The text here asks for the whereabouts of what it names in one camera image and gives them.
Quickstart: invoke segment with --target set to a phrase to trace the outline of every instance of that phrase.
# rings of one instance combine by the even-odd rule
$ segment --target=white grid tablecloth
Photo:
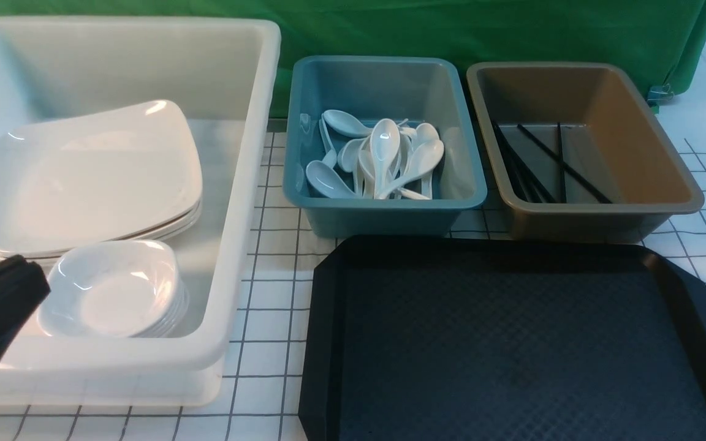
[[[706,198],[706,47],[689,92],[664,106],[661,124]],[[0,407],[0,441],[206,441],[305,439],[296,416],[312,270],[337,241],[317,238],[280,185],[284,133],[268,134],[241,296],[219,397],[202,408]],[[454,238],[507,238],[502,203],[465,212]],[[706,202],[675,216],[643,245],[706,282]]]

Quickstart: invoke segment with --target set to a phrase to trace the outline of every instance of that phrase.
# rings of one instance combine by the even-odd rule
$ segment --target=white plastic bin
[[[279,43],[277,25],[262,20],[0,18],[0,136],[172,100],[190,119],[204,181],[202,217],[168,240],[191,296],[174,335],[47,337],[32,318],[0,364],[0,404],[198,405],[216,396]]]

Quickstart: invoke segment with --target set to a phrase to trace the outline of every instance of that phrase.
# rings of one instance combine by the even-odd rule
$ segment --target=tray rim
[[[640,245],[620,244],[515,242],[410,236],[355,236],[337,246],[335,251],[328,255],[314,270],[308,338],[306,338],[305,349],[305,374],[302,380],[298,411],[299,419],[310,441],[339,439],[341,400],[333,399],[333,397],[340,396],[342,386],[341,371],[344,349],[341,346],[344,340],[345,302],[344,296],[338,295],[344,288],[339,283],[337,274],[340,271],[344,271],[345,255],[350,253],[351,249],[356,248],[366,249],[367,247],[372,247],[373,249],[390,249],[390,251],[400,249],[404,251],[410,247],[426,249],[428,246],[448,249],[459,248],[461,251],[476,251],[476,249],[483,250],[492,247],[494,251],[508,249],[508,252],[513,254],[520,254],[519,252],[522,249],[530,249],[531,253],[535,254],[537,251],[539,253],[548,253],[565,248],[574,251],[574,255],[630,257],[638,260],[651,274],[663,271],[663,276],[669,277],[673,288],[683,287],[686,291],[685,300],[687,302],[683,305],[684,310],[681,311],[684,316],[680,317],[680,312],[673,310],[677,309],[676,305],[673,308],[667,304],[667,295],[672,295],[675,292],[666,293],[666,290],[659,290],[661,291],[662,300],[667,306],[667,313],[669,313],[675,331],[682,331],[678,332],[678,338],[686,352],[689,366],[694,373],[706,403],[706,366],[704,366],[705,363],[700,363],[700,357],[706,356],[706,285],[697,277],[687,273],[683,268],[678,267],[675,263],[670,262],[670,260],[655,251],[651,251],[651,249]],[[327,291],[316,295],[316,289],[318,291],[325,290],[330,284],[334,286],[333,295],[328,295]],[[316,305],[316,299],[318,302],[322,302],[320,303],[321,306],[317,308],[331,307],[333,313],[313,320],[311,312],[314,305]],[[694,328],[693,331],[687,329],[688,326],[686,325],[689,323],[682,323],[683,326],[678,326],[678,319],[689,319],[690,327]],[[322,343],[328,347],[326,351],[330,356],[326,357],[328,358],[327,360],[323,360],[323,348],[319,348],[319,344],[314,341],[316,339],[312,338],[312,336],[317,333],[317,330],[316,332],[313,332],[313,330],[323,330],[323,325],[328,327],[326,322],[329,321],[331,321],[331,330],[330,332],[325,332]],[[692,357],[690,352],[694,352],[696,357]],[[316,372],[319,373],[320,378],[317,381],[313,380],[312,376]],[[325,407],[321,410],[321,413],[317,412],[323,405]],[[332,414],[333,418],[326,418],[327,414]]]

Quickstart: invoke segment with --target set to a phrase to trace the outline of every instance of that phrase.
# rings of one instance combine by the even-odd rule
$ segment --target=textured tray surface
[[[569,274],[549,271],[585,263],[381,257],[339,283],[340,439],[706,440],[700,388],[638,260]],[[514,263],[537,273],[493,273]]]

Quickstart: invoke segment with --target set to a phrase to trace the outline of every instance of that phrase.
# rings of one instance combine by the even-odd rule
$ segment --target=teal plastic tray
[[[323,111],[432,123],[446,145],[432,201],[330,199],[306,183],[306,165],[323,159]],[[339,151],[347,138],[331,130]],[[310,56],[294,67],[283,189],[321,237],[445,235],[459,214],[483,204],[487,184],[459,74],[448,61],[398,56]]]

